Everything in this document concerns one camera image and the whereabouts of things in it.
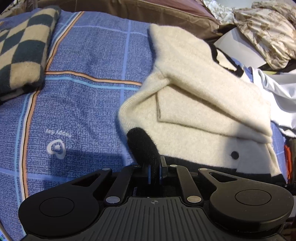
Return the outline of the brown maroon mattress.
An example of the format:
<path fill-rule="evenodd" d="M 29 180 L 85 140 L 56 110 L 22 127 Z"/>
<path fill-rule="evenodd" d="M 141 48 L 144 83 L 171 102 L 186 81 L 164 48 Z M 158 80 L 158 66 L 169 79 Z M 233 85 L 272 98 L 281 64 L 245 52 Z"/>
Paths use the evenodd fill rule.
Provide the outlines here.
<path fill-rule="evenodd" d="M 123 19 L 177 26 L 204 40 L 217 40 L 223 33 L 202 1 L 78 0 L 37 1 L 43 8 L 57 5 L 65 11 L 98 11 Z"/>

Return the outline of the orange folded garment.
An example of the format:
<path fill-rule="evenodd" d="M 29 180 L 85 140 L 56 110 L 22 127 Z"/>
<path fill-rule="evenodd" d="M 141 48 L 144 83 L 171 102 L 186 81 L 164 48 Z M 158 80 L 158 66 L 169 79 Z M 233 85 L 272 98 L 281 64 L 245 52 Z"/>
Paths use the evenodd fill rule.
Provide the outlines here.
<path fill-rule="evenodd" d="M 285 151 L 285 165 L 287 168 L 287 182 L 292 183 L 293 174 L 292 174 L 292 153 L 290 150 L 290 147 L 288 145 L 284 145 L 284 151 Z"/>

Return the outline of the white cloth garment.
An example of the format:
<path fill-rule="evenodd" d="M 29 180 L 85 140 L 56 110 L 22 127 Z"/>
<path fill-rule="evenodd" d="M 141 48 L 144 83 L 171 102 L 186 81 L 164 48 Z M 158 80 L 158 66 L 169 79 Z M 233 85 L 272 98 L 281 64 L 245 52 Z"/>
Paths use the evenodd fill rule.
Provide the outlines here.
<path fill-rule="evenodd" d="M 260 69 L 245 66 L 243 70 L 262 90 L 271 121 L 282 134 L 295 138 L 295 74 L 267 75 Z"/>

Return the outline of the white board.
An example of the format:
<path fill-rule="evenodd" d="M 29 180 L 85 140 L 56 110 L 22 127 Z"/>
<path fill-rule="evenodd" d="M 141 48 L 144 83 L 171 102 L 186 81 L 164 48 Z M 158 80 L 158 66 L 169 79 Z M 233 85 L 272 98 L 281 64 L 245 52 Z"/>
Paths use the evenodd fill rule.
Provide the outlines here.
<path fill-rule="evenodd" d="M 214 45 L 246 67 L 259 68 L 266 64 L 252 43 L 237 28 L 225 33 Z"/>

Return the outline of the checkered beige green blanket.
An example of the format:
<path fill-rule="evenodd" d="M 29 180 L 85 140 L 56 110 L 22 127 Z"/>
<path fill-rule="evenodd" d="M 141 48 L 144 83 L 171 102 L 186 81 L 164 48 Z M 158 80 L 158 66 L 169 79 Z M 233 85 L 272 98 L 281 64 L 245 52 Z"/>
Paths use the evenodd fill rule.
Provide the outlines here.
<path fill-rule="evenodd" d="M 60 14 L 58 6 L 49 6 L 1 31 L 1 97 L 43 85 L 48 48 Z"/>

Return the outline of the cream knit cardigan black trim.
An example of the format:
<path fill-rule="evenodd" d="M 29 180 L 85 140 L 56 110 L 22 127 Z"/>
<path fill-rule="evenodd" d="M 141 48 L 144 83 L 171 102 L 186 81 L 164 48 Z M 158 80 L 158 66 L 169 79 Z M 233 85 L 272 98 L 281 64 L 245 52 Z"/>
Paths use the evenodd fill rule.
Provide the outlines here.
<path fill-rule="evenodd" d="M 149 27 L 155 59 L 141 88 L 119 109 L 140 166 L 209 168 L 280 184 L 268 96 L 221 50 L 179 27 Z"/>

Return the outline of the floral beige pillow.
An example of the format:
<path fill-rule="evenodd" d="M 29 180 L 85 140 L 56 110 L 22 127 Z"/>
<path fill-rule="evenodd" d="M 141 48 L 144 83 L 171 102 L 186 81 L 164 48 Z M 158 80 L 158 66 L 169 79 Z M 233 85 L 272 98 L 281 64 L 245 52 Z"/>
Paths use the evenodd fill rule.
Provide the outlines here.
<path fill-rule="evenodd" d="M 234 23 L 273 70 L 295 60 L 295 3 L 255 1 L 234 11 Z"/>

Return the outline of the blue plaid bed sheet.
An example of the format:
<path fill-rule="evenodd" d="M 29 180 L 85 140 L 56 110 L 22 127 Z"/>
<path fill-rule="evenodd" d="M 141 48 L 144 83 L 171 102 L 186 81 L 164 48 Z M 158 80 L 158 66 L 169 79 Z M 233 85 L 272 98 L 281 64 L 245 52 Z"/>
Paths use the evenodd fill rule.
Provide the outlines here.
<path fill-rule="evenodd" d="M 117 174 L 138 165 L 118 113 L 152 71 L 150 25 L 61 10 L 43 85 L 1 97 L 1 240 L 283 240 L 285 183 L 188 169 L 202 203 L 184 203 L 160 158 L 151 197 L 105 203 Z"/>

